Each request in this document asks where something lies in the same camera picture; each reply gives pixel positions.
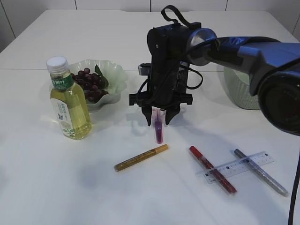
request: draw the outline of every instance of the purple marker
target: purple marker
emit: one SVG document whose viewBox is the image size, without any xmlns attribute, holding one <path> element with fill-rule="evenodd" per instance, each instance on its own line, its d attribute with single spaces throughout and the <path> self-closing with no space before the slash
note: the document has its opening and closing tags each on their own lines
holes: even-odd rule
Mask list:
<svg viewBox="0 0 300 225">
<path fill-rule="evenodd" d="M 163 142 L 163 126 L 161 123 L 160 110 L 156 110 L 156 117 L 154 120 L 155 133 L 156 133 L 156 141 L 158 144 Z"/>
</svg>

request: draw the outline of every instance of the ruler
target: ruler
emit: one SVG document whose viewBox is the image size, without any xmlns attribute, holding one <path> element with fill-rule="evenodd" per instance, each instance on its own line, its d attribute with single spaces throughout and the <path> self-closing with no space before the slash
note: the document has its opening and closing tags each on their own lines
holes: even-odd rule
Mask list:
<svg viewBox="0 0 300 225">
<path fill-rule="evenodd" d="M 218 180 L 214 177 L 214 175 L 211 173 L 211 171 L 218 170 L 225 178 L 232 177 L 234 175 L 237 175 L 237 174 L 240 174 L 240 173 L 243 173 L 243 172 L 249 170 L 249 167 L 247 166 L 247 162 L 249 161 L 249 159 L 254 161 L 259 166 L 274 162 L 273 158 L 267 152 L 262 151 L 262 152 L 254 154 L 254 155 L 245 157 L 245 158 L 240 158 L 240 159 L 234 160 L 232 162 L 216 166 L 209 170 L 204 170 L 204 171 L 198 173 L 197 175 L 198 176 L 203 175 L 206 178 L 207 182 L 209 184 L 212 184 Z"/>
</svg>

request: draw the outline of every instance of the gold marker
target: gold marker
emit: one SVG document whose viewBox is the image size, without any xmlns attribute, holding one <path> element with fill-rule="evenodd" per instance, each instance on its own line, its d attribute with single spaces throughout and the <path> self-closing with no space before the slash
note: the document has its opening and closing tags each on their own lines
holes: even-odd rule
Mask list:
<svg viewBox="0 0 300 225">
<path fill-rule="evenodd" d="M 127 167 L 130 167 L 130 166 L 132 166 L 134 164 L 142 162 L 145 159 L 150 158 L 150 157 L 152 157 L 152 156 L 154 156 L 154 155 L 156 155 L 156 154 L 158 154 L 158 153 L 160 153 L 162 151 L 165 151 L 167 149 L 169 149 L 169 146 L 167 144 L 164 144 L 164 145 L 159 146 L 157 148 L 154 148 L 154 149 L 151 149 L 149 151 L 146 151 L 146 152 L 144 152 L 144 153 L 142 153 L 140 155 L 137 155 L 137 156 L 135 156 L 133 158 L 130 158 L 130 159 L 124 161 L 124 162 L 121 162 L 121 163 L 115 165 L 114 169 L 115 169 L 116 172 L 118 172 L 120 170 L 124 170 Z"/>
</svg>

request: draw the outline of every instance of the bottle label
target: bottle label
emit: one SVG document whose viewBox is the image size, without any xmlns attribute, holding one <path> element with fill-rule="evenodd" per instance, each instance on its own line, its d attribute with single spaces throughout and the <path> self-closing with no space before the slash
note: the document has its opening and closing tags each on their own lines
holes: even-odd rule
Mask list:
<svg viewBox="0 0 300 225">
<path fill-rule="evenodd" d="M 65 77 L 65 78 L 61 78 L 61 79 L 52 79 L 52 84 L 53 87 L 56 90 L 66 90 L 70 87 L 72 87 L 73 85 L 73 78 L 71 75 Z"/>
<path fill-rule="evenodd" d="M 50 100 L 63 134 L 68 137 L 74 137 L 75 130 L 72 125 L 67 104 L 55 98 L 51 98 Z"/>
</svg>

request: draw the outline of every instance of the bowl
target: bowl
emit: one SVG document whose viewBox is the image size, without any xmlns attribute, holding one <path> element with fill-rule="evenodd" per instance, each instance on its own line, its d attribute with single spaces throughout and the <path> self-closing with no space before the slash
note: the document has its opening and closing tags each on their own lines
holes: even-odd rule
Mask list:
<svg viewBox="0 0 300 225">
<path fill-rule="evenodd" d="M 108 95 L 104 95 L 98 102 L 92 103 L 87 101 L 89 110 L 97 109 L 103 104 L 115 102 L 120 98 L 120 94 L 125 88 L 127 74 L 123 68 L 115 62 L 109 60 L 83 60 L 78 63 L 69 65 L 71 73 L 77 75 L 79 70 L 90 68 L 90 72 L 95 72 L 95 66 L 98 65 L 103 76 L 108 80 L 108 87 L 104 90 L 108 91 Z"/>
</svg>

